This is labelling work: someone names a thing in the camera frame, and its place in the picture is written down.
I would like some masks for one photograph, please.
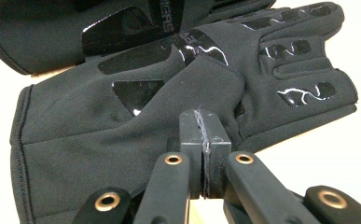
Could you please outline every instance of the stitched seam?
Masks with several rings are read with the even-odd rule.
[[[226,66],[222,62],[218,61],[217,59],[212,58],[212,57],[210,57],[209,55],[206,55],[206,54],[200,54],[200,55],[203,58],[211,61],[212,63],[216,63],[216,64],[220,65],[221,67],[224,67],[224,68],[228,69],[231,73],[235,74],[236,77],[239,77],[242,81],[244,81],[244,78],[240,73],[236,72],[235,70],[232,70],[231,68],[229,68],[228,66]]]
[[[16,135],[15,149],[18,150],[18,153],[20,153],[16,157],[17,166],[18,166],[17,168],[20,169],[20,170],[16,171],[17,172],[16,174],[20,175],[20,173],[21,173],[21,178],[22,178],[22,180],[20,181],[20,183],[18,184],[17,187],[20,187],[21,204],[23,206],[23,212],[25,213],[26,221],[28,223],[34,223],[31,198],[30,198],[30,192],[29,192],[29,181],[28,181],[28,176],[27,176],[27,168],[26,168],[26,163],[25,163],[25,158],[24,158],[23,146],[22,146],[22,142],[21,142],[21,130],[25,123],[25,117],[27,114],[27,110],[29,108],[28,102],[30,99],[30,92],[32,91],[32,86],[29,88],[30,89],[27,90],[27,92],[23,95],[20,115],[17,118],[18,125],[16,127],[14,134]]]
[[[62,214],[62,213],[67,213],[67,212],[73,212],[73,211],[77,211],[78,209],[67,209],[67,210],[63,210],[63,211],[60,211],[60,212],[56,212],[56,213],[46,213],[44,215],[41,215],[41,216],[38,216],[38,217],[35,217],[35,218],[42,218],[42,217],[51,217],[51,216],[55,216],[55,215],[59,215],[59,214]]]
[[[91,131],[91,132],[86,132],[86,133],[76,133],[76,134],[66,135],[66,136],[63,136],[63,137],[51,138],[51,139],[47,139],[47,140],[44,140],[44,141],[23,143],[23,145],[24,145],[24,146],[29,146],[29,145],[33,145],[33,144],[44,143],[44,142],[48,142],[48,141],[52,141],[52,140],[58,140],[58,139],[63,139],[63,138],[67,138],[67,137],[80,136],[80,135],[88,134],[88,133],[99,133],[99,132],[105,132],[105,131],[109,131],[109,130],[115,130],[116,128],[109,128],[109,129]]]
[[[64,96],[62,96],[62,98],[65,98],[67,95],[70,95],[72,93],[72,91],[68,91]],[[57,100],[55,100],[54,102],[52,102],[43,112],[41,112],[41,114],[39,115],[40,118],[44,117],[46,114],[49,113],[49,110],[54,107],[56,104],[59,103],[59,101],[62,99],[62,98],[59,98]],[[36,119],[35,121],[32,121],[29,126],[31,125],[34,125],[36,122],[38,122],[38,120]]]

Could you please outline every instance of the fabric glove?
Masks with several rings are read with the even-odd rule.
[[[275,0],[0,0],[0,59],[21,74],[85,62]]]
[[[234,150],[252,152],[355,112],[324,51],[343,19],[333,3],[262,10],[25,88],[11,135],[21,223],[70,223],[105,187],[136,192],[189,109],[217,114]]]

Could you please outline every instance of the glove finger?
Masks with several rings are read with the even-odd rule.
[[[259,151],[355,112],[357,91],[340,70],[322,70],[287,80],[272,80],[250,90],[237,115],[243,150]]]
[[[261,71],[278,79],[299,76],[302,71],[331,69],[320,36],[283,38],[259,45]]]
[[[234,17],[227,19],[227,23],[242,23],[245,21],[252,21],[261,17],[267,17],[270,15],[275,15],[277,13],[282,13],[284,11],[290,10],[290,7],[280,7],[280,8],[268,8],[268,9],[261,9],[258,11],[254,11],[242,16]]]
[[[242,25],[255,32],[263,32],[263,41],[291,36],[330,35],[340,29],[344,20],[340,6],[324,2],[243,21]]]
[[[275,0],[222,0],[210,1],[209,15],[206,16],[199,24],[221,21],[230,17],[253,13],[262,8],[270,8]],[[201,7],[201,11],[206,9],[206,4],[198,4],[195,7]]]

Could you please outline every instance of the glove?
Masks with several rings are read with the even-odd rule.
[[[132,195],[189,109],[217,114],[234,150],[252,152],[355,112],[352,81],[324,51],[342,22],[333,3],[263,10],[25,88],[11,135],[21,223],[69,223],[101,188]]]
[[[84,63],[275,0],[0,1],[0,59],[31,74]]]

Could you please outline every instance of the clamp jaw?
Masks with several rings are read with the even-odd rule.
[[[188,223],[189,200],[224,199],[232,223],[361,223],[361,204],[331,187],[288,190],[253,153],[231,151],[217,115],[180,115],[178,150],[161,155],[146,186],[131,194],[107,188],[93,193],[73,224]]]

